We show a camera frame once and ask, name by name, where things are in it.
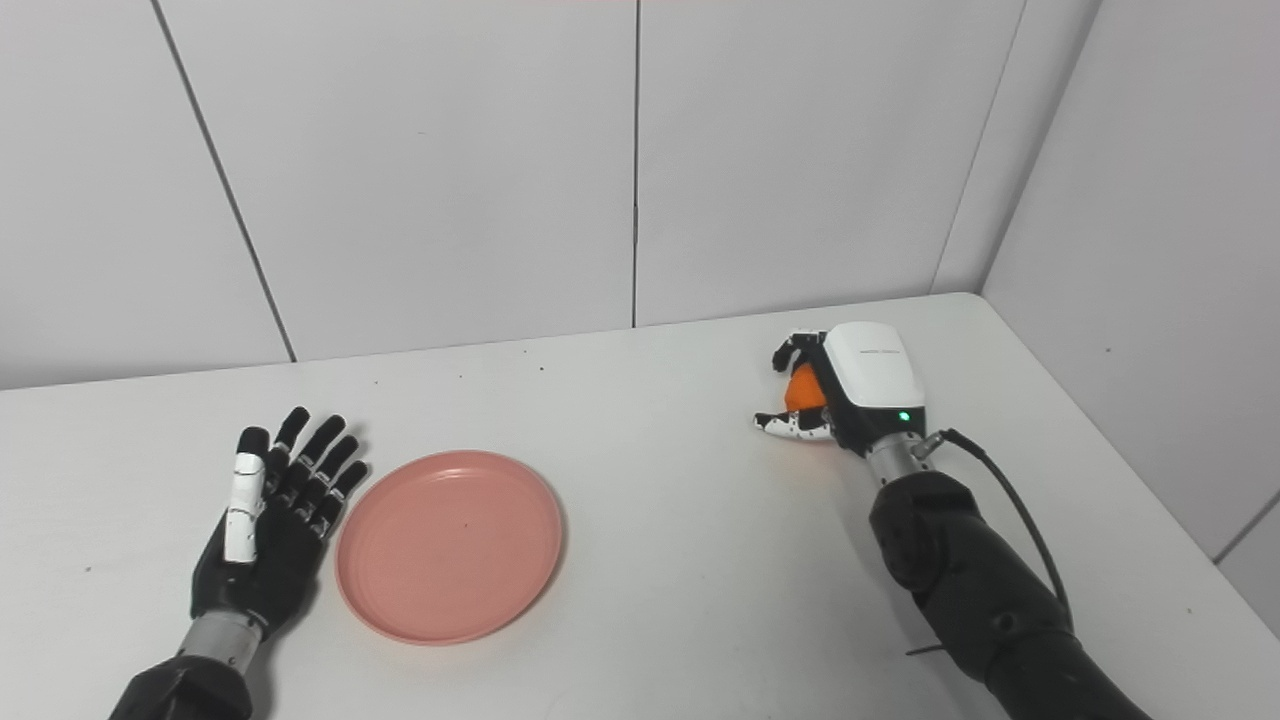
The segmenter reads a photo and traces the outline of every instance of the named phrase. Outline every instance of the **panel seam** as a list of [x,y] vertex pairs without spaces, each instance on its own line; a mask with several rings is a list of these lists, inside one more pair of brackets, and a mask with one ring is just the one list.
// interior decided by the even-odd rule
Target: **panel seam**
[[640,279],[640,3],[636,0],[636,74],[631,118],[631,327],[636,327]]
[[151,8],[155,10],[156,22],[160,23],[160,32],[164,33],[165,44],[169,46],[169,55],[173,56],[173,63],[178,68],[178,77],[182,79],[182,87],[187,92],[187,101],[191,104],[191,110],[196,115],[196,124],[200,126],[200,135],[205,138],[205,147],[209,150],[209,156],[214,161],[214,170],[218,173],[218,179],[223,186],[223,193],[227,196],[227,202],[230,205],[232,215],[236,218],[236,225],[239,228],[241,238],[244,241],[244,249],[248,251],[250,261],[253,264],[253,272],[257,274],[257,283],[262,288],[262,295],[266,297],[266,305],[271,310],[271,319],[275,320],[275,329],[280,333],[280,341],[284,343],[284,351],[289,355],[289,363],[297,363],[298,356],[293,351],[293,343],[289,341],[289,333],[284,329],[284,319],[280,318],[280,309],[275,304],[275,295],[271,293],[271,286],[266,282],[266,273],[262,270],[262,263],[257,258],[257,249],[253,247],[253,240],[248,234],[248,225],[244,224],[244,215],[241,214],[239,204],[236,201],[236,193],[232,192],[232,183],[227,177],[227,170],[223,167],[223,160],[218,155],[218,149],[214,146],[214,137],[209,132],[209,123],[205,122],[205,114],[200,110],[200,102],[196,100],[196,91],[191,86],[191,78],[187,76],[187,68],[182,64],[182,55],[178,54],[178,44],[173,38],[173,32],[169,29],[169,22],[164,17],[164,9],[160,8],[160,0],[151,0]]
[[1249,533],[1252,533],[1253,529],[1257,528],[1272,510],[1275,510],[1276,505],[1280,505],[1280,491],[1276,491],[1275,495],[1272,495],[1271,498],[1262,506],[1262,510],[1258,510],[1258,512],[1253,515],[1253,518],[1251,518],[1243,528],[1240,528],[1240,532],[1235,533],[1235,537],[1226,543],[1226,547],[1213,556],[1213,565],[1221,565],[1222,561],[1226,560],[1226,556],[1231,555],[1231,551],[1235,550],[1236,546],[1244,541],[1244,538],[1249,537]]
[[1014,46],[1018,44],[1018,33],[1023,29],[1023,17],[1027,14],[1027,3],[1023,0],[1021,9],[1018,10],[1018,22],[1014,23],[1012,36],[1009,38],[1009,47],[1005,49],[1005,60],[1000,64],[1000,76],[996,78],[996,87],[991,91],[991,102],[987,105],[987,114],[982,118],[982,128],[978,131],[978,142],[973,146],[973,155],[969,156],[969,168],[964,173],[964,184],[960,186],[960,196],[956,197],[956,208],[951,214],[951,224],[947,225],[947,237],[942,241],[942,250],[938,252],[938,264],[933,266],[933,279],[929,281],[929,293],[938,284],[938,273],[942,272],[942,260],[947,256],[947,246],[951,245],[951,236],[956,229],[956,219],[960,217],[960,208],[964,206],[965,191],[969,190],[969,181],[973,178],[973,168],[978,163],[978,154],[982,151],[982,141],[987,136],[987,123],[991,122],[991,113],[996,109],[996,99],[1000,97],[1000,86],[1005,82],[1005,72],[1009,69],[1009,59],[1014,55]]

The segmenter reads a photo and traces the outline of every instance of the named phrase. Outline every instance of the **white wall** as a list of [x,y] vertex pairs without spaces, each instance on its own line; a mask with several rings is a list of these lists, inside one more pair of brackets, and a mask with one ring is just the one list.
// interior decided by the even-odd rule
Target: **white wall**
[[237,208],[301,359],[975,288],[1092,1],[160,0],[234,208],[151,8],[6,6],[4,383],[283,360]]
[[634,4],[161,5],[300,359],[630,327]]
[[0,5],[0,389],[287,360],[146,3]]
[[1103,3],[984,290],[1210,555],[1280,489],[1277,49],[1272,0]]
[[928,292],[1021,8],[643,4],[637,320]]

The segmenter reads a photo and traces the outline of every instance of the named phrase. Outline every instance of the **white fingertip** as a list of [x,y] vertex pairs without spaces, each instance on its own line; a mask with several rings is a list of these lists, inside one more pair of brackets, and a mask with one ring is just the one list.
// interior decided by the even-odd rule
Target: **white fingertip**
[[818,425],[817,428],[800,429],[800,421],[795,414],[791,414],[786,420],[782,418],[773,418],[763,427],[759,423],[756,423],[755,427],[773,437],[815,442],[831,439],[831,425]]
[[236,454],[236,475],[232,497],[227,503],[223,560],[253,562],[257,560],[257,516],[262,511],[262,475],[266,465],[250,452]]

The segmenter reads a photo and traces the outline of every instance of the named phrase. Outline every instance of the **black forearm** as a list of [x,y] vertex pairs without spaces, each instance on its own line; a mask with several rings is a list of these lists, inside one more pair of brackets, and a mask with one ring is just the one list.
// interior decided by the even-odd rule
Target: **black forearm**
[[1012,720],[1151,720],[1088,657],[1068,614],[942,473],[881,489],[872,527],[942,647]]
[[109,720],[248,720],[252,714],[239,673],[179,655],[134,675]]

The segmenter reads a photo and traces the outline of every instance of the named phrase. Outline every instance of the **cable connector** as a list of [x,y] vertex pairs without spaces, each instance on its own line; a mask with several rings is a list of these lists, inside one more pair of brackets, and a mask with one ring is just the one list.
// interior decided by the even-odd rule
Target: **cable connector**
[[922,439],[920,442],[913,445],[911,455],[915,456],[916,460],[923,462],[924,459],[928,457],[929,455],[933,455],[933,451],[937,450],[943,442],[946,442],[946,438],[942,437],[942,432],[941,430],[936,432],[929,437]]

